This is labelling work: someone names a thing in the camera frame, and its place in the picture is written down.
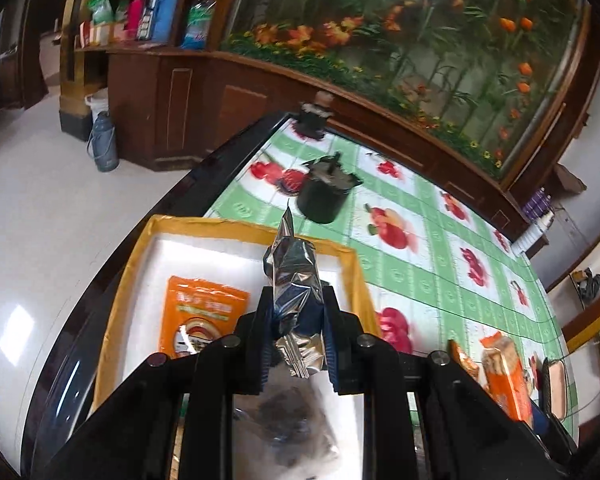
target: green plastic bag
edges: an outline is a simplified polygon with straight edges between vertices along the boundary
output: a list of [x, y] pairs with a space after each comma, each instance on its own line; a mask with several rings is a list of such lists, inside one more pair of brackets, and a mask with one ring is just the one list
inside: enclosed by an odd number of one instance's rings
[[89, 0], [87, 7], [93, 15], [93, 24], [113, 22], [113, 9], [109, 0]]

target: blue thermos flask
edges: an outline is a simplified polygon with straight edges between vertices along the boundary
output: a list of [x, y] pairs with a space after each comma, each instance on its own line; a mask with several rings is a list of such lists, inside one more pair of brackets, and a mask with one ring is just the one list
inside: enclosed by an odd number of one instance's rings
[[87, 141], [87, 153], [95, 161], [98, 171], [115, 170], [120, 163], [116, 151], [116, 130], [109, 112], [100, 112]]

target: white bottle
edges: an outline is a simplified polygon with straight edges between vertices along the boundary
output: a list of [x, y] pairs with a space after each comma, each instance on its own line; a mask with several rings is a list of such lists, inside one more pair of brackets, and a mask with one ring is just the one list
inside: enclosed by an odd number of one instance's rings
[[520, 238], [511, 244], [511, 252], [513, 252], [513, 255], [520, 256], [520, 254], [529, 250], [531, 246], [535, 244], [547, 231], [553, 218], [554, 212], [550, 209], [540, 218], [536, 218], [536, 220], [534, 220], [528, 229], [522, 233]]

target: pink bottle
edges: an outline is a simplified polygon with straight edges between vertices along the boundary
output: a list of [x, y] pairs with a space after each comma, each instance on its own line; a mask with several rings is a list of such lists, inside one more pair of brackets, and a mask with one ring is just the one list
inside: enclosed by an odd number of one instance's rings
[[144, 0], [131, 0], [126, 13], [126, 38], [134, 40], [138, 33], [138, 24], [144, 10]]

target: white bucket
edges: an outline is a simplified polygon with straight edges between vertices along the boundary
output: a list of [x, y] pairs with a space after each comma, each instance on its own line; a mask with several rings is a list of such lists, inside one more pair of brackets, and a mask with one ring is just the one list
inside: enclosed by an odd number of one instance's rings
[[109, 111], [109, 89], [102, 88], [95, 94], [87, 95], [84, 98], [84, 103], [91, 108], [91, 117], [95, 122], [100, 112]]

